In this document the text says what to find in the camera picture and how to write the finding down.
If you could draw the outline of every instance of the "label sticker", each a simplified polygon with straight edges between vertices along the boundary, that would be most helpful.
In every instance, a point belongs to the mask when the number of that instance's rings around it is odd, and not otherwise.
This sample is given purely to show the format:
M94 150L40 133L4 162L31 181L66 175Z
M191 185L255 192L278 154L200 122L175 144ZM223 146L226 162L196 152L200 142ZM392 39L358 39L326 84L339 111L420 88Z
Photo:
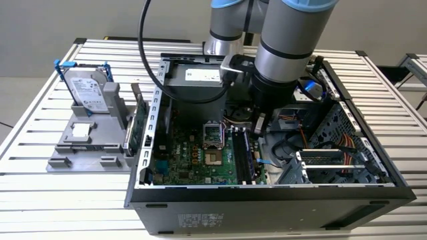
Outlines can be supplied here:
M220 82L220 70L219 69L187 69L186 81L210 81Z
M71 82L82 105L92 112L107 112L107 104L99 83L92 78L72 77Z
M224 213L192 213L178 214L180 228L220 227L224 219Z
M72 136L84 138L90 135L91 124L90 123L75 123L72 128Z

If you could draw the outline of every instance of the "power supply label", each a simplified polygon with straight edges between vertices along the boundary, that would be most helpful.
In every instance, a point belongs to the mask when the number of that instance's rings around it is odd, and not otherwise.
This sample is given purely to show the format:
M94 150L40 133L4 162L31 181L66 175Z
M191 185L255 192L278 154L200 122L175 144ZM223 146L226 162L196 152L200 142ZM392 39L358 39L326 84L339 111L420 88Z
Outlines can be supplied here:
M186 81L220 82L220 70L190 68L186 70Z
M178 214L180 228L212 228L223 224L224 213L191 213Z
M72 77L71 82L82 105L94 113L108 111L99 83L82 77Z

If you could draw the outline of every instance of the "black cable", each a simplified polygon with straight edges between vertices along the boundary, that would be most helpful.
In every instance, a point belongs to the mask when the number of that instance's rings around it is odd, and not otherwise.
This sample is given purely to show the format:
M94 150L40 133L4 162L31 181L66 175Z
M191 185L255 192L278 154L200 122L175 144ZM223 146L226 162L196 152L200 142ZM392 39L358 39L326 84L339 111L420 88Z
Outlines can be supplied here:
M279 141L272 145L272 147L271 147L271 149L270 149L271 155L272 155L278 160L286 161L286 163L288 163L288 162L292 160L294 157L291 157L291 156L290 156L290 157L279 156L279 155L276 154L276 148L280 147L283 144L287 144L287 147L290 147L295 152L299 151L299 150L302 150L302 149L303 149L302 146L296 146L294 143L291 143L291 142L288 141L290 138L291 138L292 136L298 135L298 134L300 134L299 131L291 131L291 132L284 136L284 138L283 138L282 140L279 140Z
M406 84L406 82L410 80L410 78L412 76L414 76L414 73L407 77L407 79L403 80L403 82L400 83L400 85L395 89L399 89L402 87L402 85Z
M4 125L4 126L7 126L7 127L9 127L11 129L13 128L12 125L9 125L9 124L7 124L7 123L4 123L4 122L1 122L1 121L0 121L0 124Z
M264 164L268 164L270 166L274 166L275 168L282 169L282 166L276 166L272 163L264 163Z
M244 39L243 39L243 45L252 46L252 42L254 42L254 33L246 32Z
M288 156L291 156L291 154L287 152L286 146L284 146L283 144L282 144L282 151L283 151Z
M416 108L415 108L416 111L422 108L423 104L424 104L424 101L420 101Z
M160 81L156 78L156 75L152 71L152 68L150 67L148 61L147 61L147 56L146 56L146 51L144 51L144 45L143 45L143 33L144 33L144 22L146 22L146 16L147 16L147 12L148 12L148 7L151 4L151 0L146 0L144 3L144 7L140 13L140 20L139 20L139 32L138 32L138 47L139 47L139 54L140 54L140 59L142 59L142 63L144 64L146 67L146 71L148 73L148 76L151 77L152 82L155 83L156 87L164 92L164 94L167 96L170 96L171 99L188 103L188 104L207 104L211 103L214 101L216 101L218 99L222 98L222 96L226 94L227 90L231 87L231 82L224 83L223 85L223 90L220 91L220 93L208 98L208 99L186 99L186 98L180 98L176 94L174 94L171 91L167 90L166 86L160 83Z
M358 149L354 147L348 147L348 146L340 146L338 145L334 141L326 141L323 143L320 143L319 145L316 145L312 149L322 149L324 146L331 146L331 149L339 149L342 150L344 153L358 153Z
M324 57L323 56L316 56L315 57L315 60L314 60L314 66L312 66L312 70L311 70L311 74L312 75L316 75L320 68L322 68L322 65L323 65L323 59Z

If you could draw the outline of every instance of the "metal rail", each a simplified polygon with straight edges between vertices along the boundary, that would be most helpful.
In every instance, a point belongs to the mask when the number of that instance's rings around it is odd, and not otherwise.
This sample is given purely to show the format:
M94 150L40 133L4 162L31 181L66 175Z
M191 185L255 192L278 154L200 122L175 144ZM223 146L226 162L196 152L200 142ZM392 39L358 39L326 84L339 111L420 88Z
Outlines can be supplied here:
M419 81L427 86L427 55L408 53L398 63L399 67L406 67Z
M148 42L144 47L155 72L160 53L202 53L202 45L192 43ZM215 239L427 239L426 122L368 57L354 51L318 50L315 53L331 63L418 200L351 232L216 234ZM246 54L254 56L256 47L246 48ZM139 83L144 99L151 99L155 85L134 41L88 40L72 46L64 60L84 64L108 61L126 103L136 104L131 83ZM7 236L155 239L148 236L135 211L123 209L128 174L51 174L46 171L54 146L72 115L71 104L67 87L54 74L0 146L0 173L4 173L0 174L0 233L9 233L4 234L5 239ZM214 238L212 235L198 237Z

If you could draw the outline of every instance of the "motherboard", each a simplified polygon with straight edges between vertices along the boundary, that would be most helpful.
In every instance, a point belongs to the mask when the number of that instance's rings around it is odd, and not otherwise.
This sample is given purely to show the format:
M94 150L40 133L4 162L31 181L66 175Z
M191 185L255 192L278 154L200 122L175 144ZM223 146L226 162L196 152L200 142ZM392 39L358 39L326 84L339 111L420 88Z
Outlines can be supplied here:
M155 159L155 185L266 184L260 146L244 129L214 122L176 126L170 139L170 153Z

